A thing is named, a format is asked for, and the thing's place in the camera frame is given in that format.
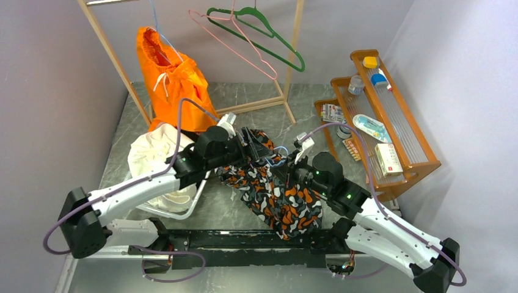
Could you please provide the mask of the patterned dark shorts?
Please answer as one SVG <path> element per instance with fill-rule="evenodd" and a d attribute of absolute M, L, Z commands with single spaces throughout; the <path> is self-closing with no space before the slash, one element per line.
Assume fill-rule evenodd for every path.
<path fill-rule="evenodd" d="M 251 130 L 266 147 L 276 147 L 266 133 Z M 241 201 L 282 240 L 295 239 L 323 226 L 323 207 L 314 191 L 295 185 L 285 190 L 266 161 L 246 167 L 220 167 L 216 175 L 220 181 L 239 190 Z"/>

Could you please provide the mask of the white plastic basket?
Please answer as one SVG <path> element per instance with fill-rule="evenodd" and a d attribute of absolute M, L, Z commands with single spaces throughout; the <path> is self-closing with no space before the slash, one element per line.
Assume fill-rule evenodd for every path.
<path fill-rule="evenodd" d="M 140 204 L 137 209 L 168 219 L 185 220 L 194 212 L 212 171 L 198 183 L 169 192 Z"/>

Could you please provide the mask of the orange wooden shelf rack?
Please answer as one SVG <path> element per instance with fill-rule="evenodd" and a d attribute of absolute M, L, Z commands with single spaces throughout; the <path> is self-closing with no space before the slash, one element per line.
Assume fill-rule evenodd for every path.
<path fill-rule="evenodd" d="M 378 73 L 378 68 L 365 68 L 362 60 L 366 56 L 375 56 L 379 60 L 379 67 L 383 69 L 392 85 L 392 91 L 386 87 L 374 87 L 370 81 L 372 74 Z M 359 136 L 353 135 L 357 146 L 360 139 L 364 139 L 368 148 L 367 154 L 362 154 L 363 165 L 371 164 L 374 178 L 371 183 L 379 194 L 380 201 L 389 201 L 398 198 L 440 167 L 441 163 L 434 154 L 423 132 L 412 115 L 409 106 L 404 100 L 394 79 L 385 67 L 379 53 L 375 49 L 353 51 L 350 58 L 354 63 L 357 74 L 365 84 L 363 92 L 352 95 L 348 92 L 349 77 L 334 78 L 330 84 L 335 97 L 315 102 L 316 109 L 323 104 L 339 105 L 349 125 L 357 114 L 364 114 L 385 125 L 395 147 L 403 174 L 399 176 L 383 177 L 374 148 L 378 141 L 364 132 Z"/>

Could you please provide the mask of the white shorts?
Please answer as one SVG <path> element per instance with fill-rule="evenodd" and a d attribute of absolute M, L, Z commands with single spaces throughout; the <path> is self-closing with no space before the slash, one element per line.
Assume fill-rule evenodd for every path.
<path fill-rule="evenodd" d="M 134 178 L 165 169 L 166 159 L 173 156 L 176 144 L 177 129 L 167 123 L 142 134 L 131 144 L 127 158 L 129 173 Z"/>

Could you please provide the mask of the green plastic hanger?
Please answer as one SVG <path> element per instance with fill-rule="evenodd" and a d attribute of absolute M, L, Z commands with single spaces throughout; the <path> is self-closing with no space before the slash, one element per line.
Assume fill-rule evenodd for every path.
<path fill-rule="evenodd" d="M 212 17 L 212 14 L 214 13 L 222 13 L 226 15 L 233 15 L 234 20 L 240 22 L 241 24 L 259 32 L 260 34 L 271 38 L 276 39 L 279 42 L 281 42 L 289 51 L 292 53 L 295 58 L 299 61 L 299 65 L 296 65 L 294 61 L 289 61 L 288 59 L 282 57 L 281 55 L 275 53 L 274 51 L 271 51 L 270 49 L 262 46 L 261 44 L 251 41 L 251 43 L 256 47 L 257 49 L 262 50 L 263 52 L 269 54 L 270 56 L 274 57 L 275 59 L 283 62 L 284 64 L 288 65 L 292 69 L 298 71 L 298 72 L 304 72 L 306 70 L 306 64 L 303 56 L 301 53 L 295 49 L 293 45 L 288 43 L 269 23 L 268 19 L 265 17 L 265 15 L 260 12 L 255 6 L 247 6 L 243 7 L 240 10 L 230 10 L 230 9 L 223 9 L 223 8 L 217 8 L 217 7 L 210 7 L 206 11 L 206 15 L 209 19 L 210 23 L 213 23 L 214 25 L 224 29 L 225 31 L 233 34 L 234 36 L 240 38 L 241 40 L 248 41 L 248 39 L 244 36 L 243 33 L 240 33 L 238 31 L 235 31 L 233 29 L 230 29 L 227 26 L 224 26 L 221 23 L 218 23 L 215 18 Z M 246 20 L 242 20 L 241 16 L 252 16 L 253 18 L 256 18 L 259 23 L 261 24 L 261 27 L 254 26 L 252 23 L 247 22 Z"/>

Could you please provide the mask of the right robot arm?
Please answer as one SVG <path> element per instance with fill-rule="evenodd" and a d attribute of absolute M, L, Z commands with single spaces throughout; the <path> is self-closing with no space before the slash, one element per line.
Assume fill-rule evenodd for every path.
<path fill-rule="evenodd" d="M 455 285 L 456 273 L 461 274 L 457 285 L 466 284 L 459 268 L 460 245 L 454 239 L 434 237 L 389 211 L 372 189 L 346 179 L 330 153 L 320 152 L 308 164 L 307 154 L 314 146 L 311 134 L 299 134 L 294 145 L 281 179 L 322 196 L 340 215 L 329 238 L 335 252 L 351 248 L 375 257 L 411 277 L 422 292 L 446 292 Z"/>

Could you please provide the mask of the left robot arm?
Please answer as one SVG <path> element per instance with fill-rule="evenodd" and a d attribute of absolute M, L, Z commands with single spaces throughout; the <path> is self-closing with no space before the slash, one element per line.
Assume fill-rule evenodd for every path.
<path fill-rule="evenodd" d="M 160 195 L 203 181 L 215 168 L 245 167 L 273 154 L 248 128 L 236 134 L 233 114 L 167 160 L 167 165 L 131 180 L 101 190 L 71 190 L 59 214 L 58 226 L 76 259 L 86 258 L 108 245 L 147 247 L 160 254 L 169 246 L 169 236 L 158 222 L 127 221 L 119 216 Z"/>

